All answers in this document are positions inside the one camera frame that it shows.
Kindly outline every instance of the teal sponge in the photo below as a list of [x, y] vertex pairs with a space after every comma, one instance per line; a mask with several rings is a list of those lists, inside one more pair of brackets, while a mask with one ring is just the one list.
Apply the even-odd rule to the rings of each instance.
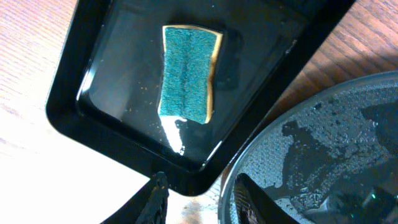
[[195, 26], [165, 26], [164, 79], [159, 116], [200, 124], [213, 112], [212, 78], [222, 34]]

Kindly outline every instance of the tray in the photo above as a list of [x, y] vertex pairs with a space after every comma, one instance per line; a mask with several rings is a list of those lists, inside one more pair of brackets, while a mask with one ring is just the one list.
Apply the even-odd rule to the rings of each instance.
[[[47, 101], [62, 134], [170, 189], [205, 192], [353, 1], [79, 1]], [[208, 124], [157, 114], [162, 26], [224, 34]], [[182, 143], [173, 148], [171, 139]]]

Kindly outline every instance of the wooden surface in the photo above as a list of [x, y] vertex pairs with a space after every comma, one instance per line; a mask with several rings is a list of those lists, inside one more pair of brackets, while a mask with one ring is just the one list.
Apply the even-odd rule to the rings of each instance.
[[[0, 223], [99, 223], [147, 181], [57, 133], [44, 105], [75, 0], [0, 4]], [[398, 66], [398, 0], [359, 0], [270, 114]], [[205, 195], [170, 193], [167, 223], [217, 223], [220, 180]]]

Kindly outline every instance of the tabletop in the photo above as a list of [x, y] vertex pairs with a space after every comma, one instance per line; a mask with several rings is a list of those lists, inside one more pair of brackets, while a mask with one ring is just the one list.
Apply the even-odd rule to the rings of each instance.
[[[75, 4], [0, 4], [0, 223], [100, 223], [148, 181], [62, 136], [45, 117]], [[267, 119], [328, 87], [397, 67], [398, 0], [358, 0]], [[167, 223], [217, 223], [220, 184], [199, 197], [170, 192]]]

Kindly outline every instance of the sponge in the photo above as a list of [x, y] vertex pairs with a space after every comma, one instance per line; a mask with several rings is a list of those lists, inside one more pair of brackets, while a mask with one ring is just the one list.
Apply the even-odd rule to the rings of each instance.
[[197, 26], [163, 26], [164, 79], [159, 116], [200, 124], [213, 113], [212, 81], [222, 33]]

